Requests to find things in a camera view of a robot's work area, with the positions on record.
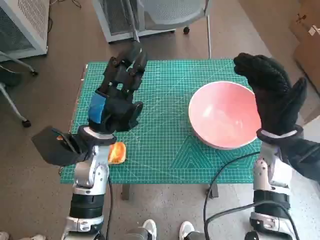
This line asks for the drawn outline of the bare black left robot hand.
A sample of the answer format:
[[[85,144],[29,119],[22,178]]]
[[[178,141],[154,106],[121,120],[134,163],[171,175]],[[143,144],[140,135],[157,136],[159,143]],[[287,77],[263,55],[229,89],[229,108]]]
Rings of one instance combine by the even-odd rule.
[[[111,57],[103,81],[95,90],[88,109],[88,126],[101,134],[128,132],[138,125],[143,102],[133,102],[142,83],[147,53],[139,42]]]

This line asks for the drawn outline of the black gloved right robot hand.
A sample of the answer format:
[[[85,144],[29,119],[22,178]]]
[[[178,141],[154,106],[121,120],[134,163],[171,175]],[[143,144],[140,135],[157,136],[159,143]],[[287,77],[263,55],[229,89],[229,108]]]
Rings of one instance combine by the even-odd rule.
[[[284,67],[271,57],[239,53],[233,59],[236,74],[252,88],[262,130],[281,136],[296,130],[298,113],[307,96],[307,80],[291,84]]]

